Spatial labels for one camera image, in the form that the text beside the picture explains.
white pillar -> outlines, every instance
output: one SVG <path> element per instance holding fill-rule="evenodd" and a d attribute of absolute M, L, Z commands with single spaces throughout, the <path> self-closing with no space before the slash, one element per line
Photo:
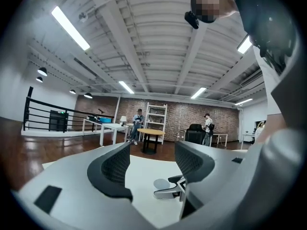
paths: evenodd
<path fill-rule="evenodd" d="M 118 100 L 117 100 L 117 105 L 116 105 L 116 110 L 115 110 L 115 115 L 114 115 L 113 123 L 115 123 L 115 121 L 116 121 L 117 112 L 118 112 L 118 106 L 119 106 L 119 101 L 120 101 L 120 96 L 118 97 Z"/>

brick wall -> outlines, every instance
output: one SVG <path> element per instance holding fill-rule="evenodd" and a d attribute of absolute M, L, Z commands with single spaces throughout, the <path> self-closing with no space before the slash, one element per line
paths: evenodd
<path fill-rule="evenodd" d="M 83 96 L 78 96 L 75 109 L 85 112 L 99 113 L 97 109 L 99 107 L 101 110 L 106 112 L 106 115 L 114 115 L 117 100 L 117 97 L 94 96 L 93 99 L 88 99 Z M 132 123 L 133 116 L 137 113 L 139 108 L 143 110 L 143 115 L 145 117 L 147 102 L 152 105 L 167 104 L 165 140 L 175 141 L 178 132 L 180 133 L 180 136 L 182 136 L 183 131 L 187 129 L 190 124 L 204 125 L 205 118 L 203 116 L 206 113 L 209 113 L 213 119 L 215 133 L 228 133 L 228 141 L 238 140 L 238 110 L 223 107 L 121 98 L 116 123 L 119 123 L 121 116 L 126 116 L 127 122 Z M 161 117 L 151 117 L 152 121 L 158 123 L 160 122 L 160 118 Z M 162 125 L 150 124 L 150 128 L 161 129 Z"/>

round wooden table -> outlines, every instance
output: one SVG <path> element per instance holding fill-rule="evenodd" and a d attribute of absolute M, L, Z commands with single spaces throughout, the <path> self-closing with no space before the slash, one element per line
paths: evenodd
<path fill-rule="evenodd" d="M 161 135 L 164 135 L 165 132 L 162 131 L 162 130 L 156 130 L 156 129 L 151 129 L 151 128 L 138 128 L 138 131 L 140 133 L 144 134 L 144 142 L 143 142 L 142 152 L 146 153 L 146 154 L 155 154 L 157 152 L 158 137 L 161 136 Z M 150 135 L 155 136 L 154 150 L 148 149 Z"/>

ceiling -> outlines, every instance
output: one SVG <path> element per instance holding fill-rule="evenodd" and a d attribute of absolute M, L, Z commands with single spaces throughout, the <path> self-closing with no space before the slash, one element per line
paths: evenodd
<path fill-rule="evenodd" d="M 253 49 L 239 13 L 194 30 L 185 20 L 189 0 L 46 0 L 33 12 L 28 59 L 79 92 L 126 93 L 233 104 L 265 96 Z M 90 45 L 83 51 L 53 18 L 58 5 Z M 79 14 L 88 12 L 85 22 Z"/>

ceiling light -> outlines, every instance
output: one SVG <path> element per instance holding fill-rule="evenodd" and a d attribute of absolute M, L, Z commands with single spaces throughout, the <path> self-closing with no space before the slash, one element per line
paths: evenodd
<path fill-rule="evenodd" d="M 38 69 L 37 70 L 37 72 L 39 73 L 39 74 L 42 74 L 43 76 L 47 76 L 47 70 L 46 70 L 46 68 L 44 68 L 44 67 L 41 67 L 40 69 Z"/>
<path fill-rule="evenodd" d="M 240 104 L 243 104 L 245 102 L 249 102 L 249 101 L 252 101 L 253 99 L 248 99 L 248 100 L 245 100 L 245 101 L 242 101 L 242 102 L 239 102 L 239 103 L 236 103 L 235 105 L 240 105 Z"/>
<path fill-rule="evenodd" d="M 238 51 L 244 54 L 252 46 L 249 36 L 245 37 L 238 47 Z"/>
<path fill-rule="evenodd" d="M 66 32 L 76 41 L 76 43 L 83 49 L 89 49 L 89 44 L 85 41 L 85 39 L 80 35 L 80 33 L 74 28 L 71 22 L 67 19 L 62 10 L 57 6 L 51 12 L 51 14 L 56 18 L 56 20 L 61 24 L 61 26 L 65 29 Z"/>
<path fill-rule="evenodd" d="M 43 82 L 42 77 L 37 77 L 36 80 L 39 81 L 39 82 Z"/>
<path fill-rule="evenodd" d="M 129 87 L 127 86 L 127 84 L 125 84 L 125 82 L 119 81 L 119 83 L 120 83 L 130 94 L 134 94 L 134 92 L 131 90 L 131 88 L 129 88 Z"/>
<path fill-rule="evenodd" d="M 84 94 L 84 96 L 85 96 L 86 98 L 89 98 L 89 99 L 92 99 L 92 98 L 93 98 L 92 95 L 91 95 L 91 93 L 86 93 L 86 94 Z"/>
<path fill-rule="evenodd" d="M 199 96 L 201 93 L 203 93 L 206 90 L 206 88 L 200 88 L 192 97 L 191 99 L 195 99 L 197 96 Z"/>

